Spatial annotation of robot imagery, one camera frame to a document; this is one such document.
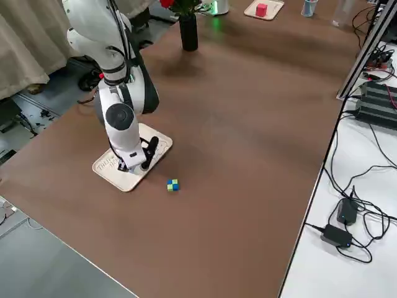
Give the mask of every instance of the electronic device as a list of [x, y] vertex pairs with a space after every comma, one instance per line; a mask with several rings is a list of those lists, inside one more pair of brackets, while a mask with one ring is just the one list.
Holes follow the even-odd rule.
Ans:
[[357, 120], [397, 129], [397, 88], [366, 82], [355, 105]]
[[353, 236], [345, 230], [327, 224], [323, 230], [321, 239], [336, 247], [348, 248], [352, 244]]
[[354, 224], [357, 220], [358, 208], [358, 204], [352, 199], [343, 198], [337, 210], [337, 221], [345, 225]]

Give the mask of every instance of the black power adapter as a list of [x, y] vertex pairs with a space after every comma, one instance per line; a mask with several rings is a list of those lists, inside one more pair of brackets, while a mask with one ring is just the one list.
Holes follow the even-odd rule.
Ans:
[[344, 225], [352, 225], [357, 220], [359, 206], [349, 198], [343, 198], [337, 210], [337, 221]]
[[330, 224], [327, 224], [325, 228], [320, 228], [310, 223], [306, 223], [306, 225], [309, 225], [310, 227], [315, 228], [317, 231], [323, 233], [320, 237], [322, 241], [332, 244], [338, 248], [349, 248], [352, 244], [353, 235], [348, 231], [334, 227]]

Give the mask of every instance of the curtain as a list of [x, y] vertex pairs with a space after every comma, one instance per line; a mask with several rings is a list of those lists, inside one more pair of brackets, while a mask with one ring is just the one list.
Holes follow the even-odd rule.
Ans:
[[[116, 0], [128, 17], [153, 1]], [[78, 55], [66, 40], [69, 27], [62, 0], [0, 0], [0, 99], [47, 83], [50, 73]]]

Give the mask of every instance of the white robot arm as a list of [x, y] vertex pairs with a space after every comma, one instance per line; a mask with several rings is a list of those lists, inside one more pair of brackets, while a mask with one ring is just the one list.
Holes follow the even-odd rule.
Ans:
[[137, 115], [152, 113], [159, 99], [132, 36], [131, 23], [114, 0], [63, 0], [73, 28], [68, 41], [93, 58], [104, 73], [96, 103], [119, 169], [148, 169], [158, 139], [140, 138]]

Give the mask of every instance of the black vase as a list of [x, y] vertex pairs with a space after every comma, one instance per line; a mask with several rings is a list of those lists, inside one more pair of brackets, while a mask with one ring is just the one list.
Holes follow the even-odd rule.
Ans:
[[196, 16], [194, 14], [179, 16], [179, 28], [181, 30], [182, 48], [188, 52], [196, 51], [199, 48]]

